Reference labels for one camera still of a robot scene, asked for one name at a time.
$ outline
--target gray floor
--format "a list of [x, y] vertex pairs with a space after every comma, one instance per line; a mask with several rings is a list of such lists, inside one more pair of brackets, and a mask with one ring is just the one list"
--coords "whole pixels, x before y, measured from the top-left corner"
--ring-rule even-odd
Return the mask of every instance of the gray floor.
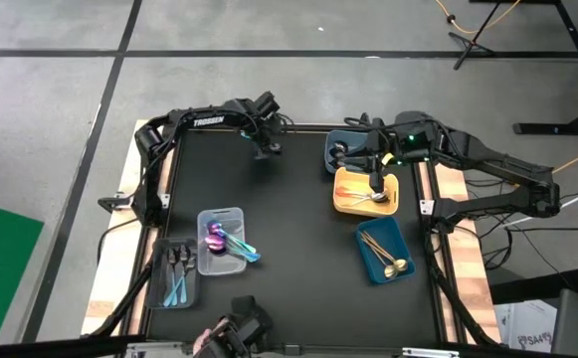
[[[490, 9], [465, 0], [445, 2], [468, 28], [476, 27]], [[565, 5], [578, 26], [578, 1]], [[130, 6], [129, 0], [79, 5], [1, 0], [0, 48], [116, 49]], [[449, 51], [458, 48], [446, 35], [450, 30], [432, 0], [144, 0], [129, 47]], [[574, 50], [549, 6], [518, 6], [481, 41], [500, 51]], [[340, 123], [362, 111], [392, 121], [399, 111], [420, 109], [528, 161], [557, 166], [578, 155], [578, 137], [516, 136], [510, 128], [518, 121], [565, 122], [578, 115], [577, 61], [467, 61], [458, 72], [453, 63], [126, 59], [39, 339], [80, 333], [96, 273], [96, 242], [109, 218], [96, 199], [115, 191], [139, 118], [272, 90], [283, 112], [296, 122]], [[111, 59], [0, 59], [0, 207], [46, 223], [2, 327], [1, 343], [19, 338], [110, 65]], [[578, 165], [556, 179], [563, 193], [578, 191]], [[478, 229], [492, 224], [481, 221]], [[578, 225], [578, 205], [542, 225]], [[578, 268], [578, 233], [530, 237], [558, 269]], [[494, 233], [484, 248], [500, 247], [504, 240], [502, 233]], [[515, 241], [505, 266], [510, 272], [525, 277], [552, 273], [525, 240]], [[497, 272], [489, 277], [502, 279]]]

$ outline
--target blue tray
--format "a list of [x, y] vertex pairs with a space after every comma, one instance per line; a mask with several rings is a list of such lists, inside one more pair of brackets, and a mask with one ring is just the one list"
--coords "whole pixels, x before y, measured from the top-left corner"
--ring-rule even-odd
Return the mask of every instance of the blue tray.
[[[408, 262], [408, 269], [399, 272], [395, 277], [386, 278], [384, 266], [372, 250], [370, 250], [370, 247], [361, 241], [361, 232], [370, 234], [377, 244], [392, 255], [393, 258], [406, 260]], [[395, 221], [393, 217], [379, 218], [359, 224], [359, 226], [357, 226], [357, 232], [355, 232], [355, 237], [357, 238], [361, 256], [363, 256], [364, 263], [368, 269], [368, 275], [373, 282], [380, 284], [386, 283], [415, 273], [415, 263], [413, 263], [410, 257], [406, 242], [399, 230], [399, 225], [397, 225], [397, 221]]]
[[[354, 132], [350, 130], [335, 129], [328, 132], [326, 135], [326, 144], [324, 145], [324, 166], [326, 167], [326, 170], [331, 174], [335, 174], [337, 171], [337, 169], [330, 165], [330, 161], [333, 160], [332, 155], [330, 155], [330, 148], [332, 148], [332, 143], [336, 141], [342, 141], [348, 145], [348, 150], [353, 150], [363, 144], [364, 141], [366, 141], [367, 135], [368, 133]], [[363, 169], [353, 165], [347, 165], [346, 170], [352, 172], [363, 172]]]

